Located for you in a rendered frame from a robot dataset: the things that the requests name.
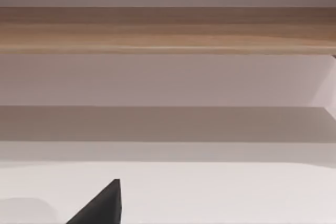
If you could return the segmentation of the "wooden shelf board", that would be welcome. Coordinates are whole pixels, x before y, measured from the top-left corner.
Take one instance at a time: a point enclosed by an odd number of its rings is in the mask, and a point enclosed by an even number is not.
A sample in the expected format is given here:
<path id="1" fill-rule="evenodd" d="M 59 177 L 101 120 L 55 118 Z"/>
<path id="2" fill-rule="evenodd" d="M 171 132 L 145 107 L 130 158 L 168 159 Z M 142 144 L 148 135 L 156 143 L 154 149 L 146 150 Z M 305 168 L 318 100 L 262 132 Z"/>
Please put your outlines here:
<path id="1" fill-rule="evenodd" d="M 336 55 L 336 7 L 0 7 L 0 54 Z"/>

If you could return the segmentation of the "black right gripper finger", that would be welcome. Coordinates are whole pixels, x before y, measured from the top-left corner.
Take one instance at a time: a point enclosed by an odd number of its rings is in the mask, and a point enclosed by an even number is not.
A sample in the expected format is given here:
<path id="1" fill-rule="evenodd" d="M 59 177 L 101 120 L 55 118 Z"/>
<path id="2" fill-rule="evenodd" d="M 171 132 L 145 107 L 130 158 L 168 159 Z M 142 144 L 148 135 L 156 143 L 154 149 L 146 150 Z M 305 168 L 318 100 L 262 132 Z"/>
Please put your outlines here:
<path id="1" fill-rule="evenodd" d="M 114 179 L 66 224 L 121 224 L 120 179 Z"/>

